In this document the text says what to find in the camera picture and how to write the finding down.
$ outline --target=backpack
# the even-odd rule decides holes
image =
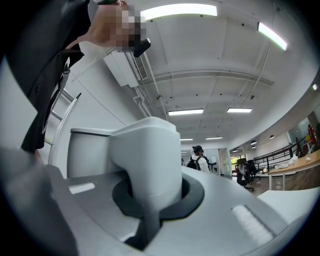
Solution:
[[[201,158],[201,156],[198,157],[198,159],[195,161],[192,159],[192,156],[190,157],[190,160],[188,162],[188,164],[186,165],[186,167],[189,167],[191,169],[196,169],[198,171],[201,171],[200,165],[198,163],[199,159]]]

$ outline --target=desk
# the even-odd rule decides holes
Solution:
[[[283,185],[282,190],[285,190],[286,184],[285,179],[286,175],[295,174],[303,170],[307,170],[313,167],[320,165],[320,150],[313,152],[312,154],[307,154],[306,156],[299,158],[293,165],[288,166],[284,169],[275,169],[269,171],[269,190],[272,190],[272,177],[282,175]]]

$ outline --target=chair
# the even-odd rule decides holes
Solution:
[[[247,187],[248,183],[251,182],[251,177],[249,175],[246,163],[247,160],[245,158],[238,159],[236,168],[236,182],[243,186],[246,190],[254,191],[255,189],[253,187]]]
[[[246,162],[247,170],[249,174],[251,175],[252,181],[260,181],[260,177],[256,176],[256,173],[259,172],[259,170],[256,169],[255,162],[253,160],[248,160]]]

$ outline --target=white panel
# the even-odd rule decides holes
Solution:
[[[130,87],[136,87],[139,85],[137,78],[130,66],[130,63],[126,57],[126,54],[124,52],[117,52],[113,51],[112,56],[117,63],[118,67],[120,68],[120,71],[122,72],[122,75],[127,81],[127,84]]]
[[[117,80],[120,86],[126,86],[128,85],[128,81],[124,77],[124,74],[121,71],[121,67],[118,65],[118,63],[115,60],[115,57],[113,54],[109,54],[108,56],[103,58],[106,65],[112,72],[114,78]]]

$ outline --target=black jacket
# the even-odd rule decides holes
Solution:
[[[79,45],[65,48],[90,27],[89,0],[48,0],[19,29],[6,57],[22,91],[37,110],[22,148],[44,146],[43,129],[55,96],[52,94],[70,57],[70,67],[83,57]]]

